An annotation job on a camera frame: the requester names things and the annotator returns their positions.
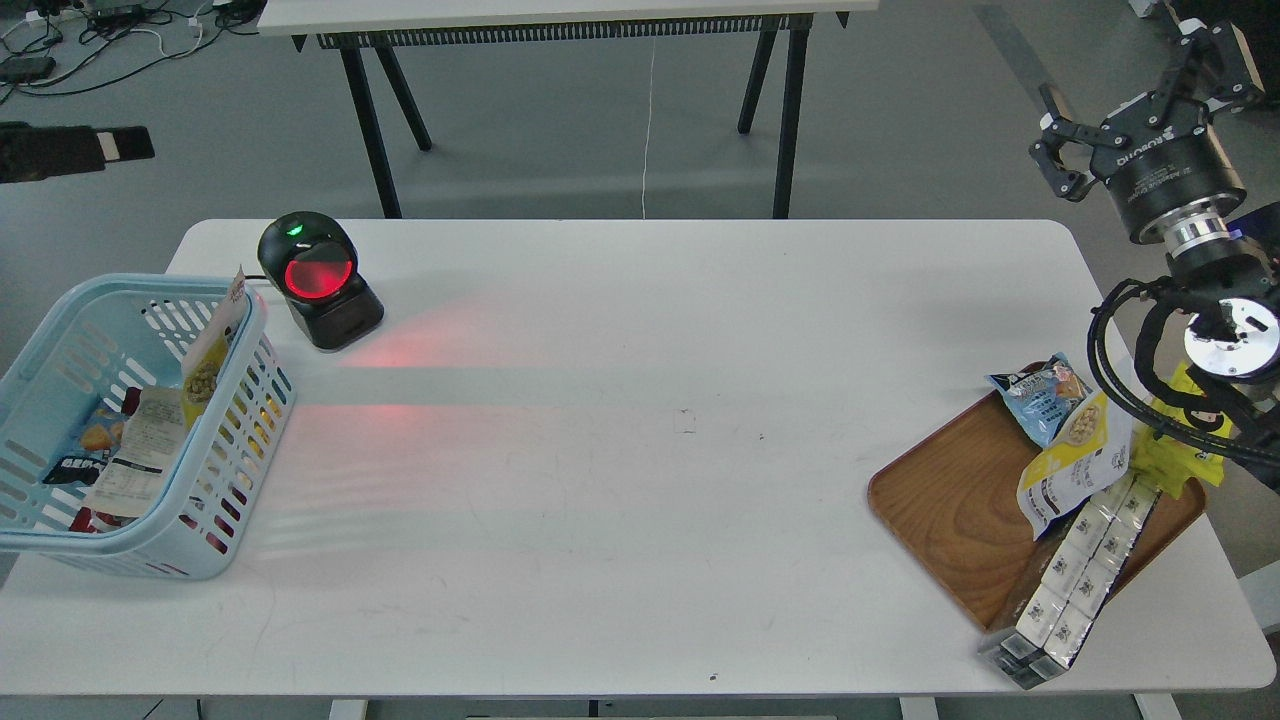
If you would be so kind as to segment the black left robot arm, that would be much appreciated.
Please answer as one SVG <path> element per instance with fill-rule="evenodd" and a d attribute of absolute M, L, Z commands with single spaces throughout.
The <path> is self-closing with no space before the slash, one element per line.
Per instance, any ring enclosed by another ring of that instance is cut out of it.
<path fill-rule="evenodd" d="M 109 163 L 154 156 L 152 140 L 142 126 L 92 128 L 36 127 L 20 120 L 1 123 L 4 184 L 99 172 Z"/>

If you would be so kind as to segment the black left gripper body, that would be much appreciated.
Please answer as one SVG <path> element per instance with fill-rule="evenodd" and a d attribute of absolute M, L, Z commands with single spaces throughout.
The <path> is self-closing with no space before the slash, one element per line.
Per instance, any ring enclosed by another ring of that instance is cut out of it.
<path fill-rule="evenodd" d="M 1 183 L 44 181 L 101 170 L 95 131 L 87 126 L 1 123 Z"/>

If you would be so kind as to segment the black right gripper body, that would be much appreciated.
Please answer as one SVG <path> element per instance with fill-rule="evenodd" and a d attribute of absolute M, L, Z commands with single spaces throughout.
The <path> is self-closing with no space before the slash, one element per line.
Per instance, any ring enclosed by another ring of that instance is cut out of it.
<path fill-rule="evenodd" d="M 1211 106 L 1175 97 L 1156 124 L 1149 95 L 1110 113 L 1103 123 L 1126 137 L 1100 150 L 1100 179 L 1133 243 L 1160 243 L 1155 223 L 1180 208 L 1210 202 L 1229 214 L 1245 200 L 1243 181 L 1212 127 Z"/>

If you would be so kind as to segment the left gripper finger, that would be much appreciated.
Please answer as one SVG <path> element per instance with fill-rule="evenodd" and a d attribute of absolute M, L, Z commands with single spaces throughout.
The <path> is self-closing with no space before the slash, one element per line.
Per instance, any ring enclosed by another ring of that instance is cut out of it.
<path fill-rule="evenodd" d="M 95 138 L 106 164 L 155 158 L 151 135 L 143 126 L 96 129 Z"/>

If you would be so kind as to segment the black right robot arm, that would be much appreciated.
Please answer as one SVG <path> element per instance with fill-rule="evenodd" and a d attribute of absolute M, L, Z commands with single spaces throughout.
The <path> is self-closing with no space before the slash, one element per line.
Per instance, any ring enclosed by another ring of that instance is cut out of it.
<path fill-rule="evenodd" d="M 1175 20 L 1157 86 L 1097 126 L 1070 119 L 1050 83 L 1028 152 L 1053 193 L 1105 187 L 1128 238 L 1169 273 L 1121 281 L 1094 310 L 1085 352 L 1108 398 L 1156 436 L 1234 461 L 1277 488 L 1277 205 L 1238 220 L 1247 191 L 1213 129 L 1265 86 L 1230 22 Z"/>

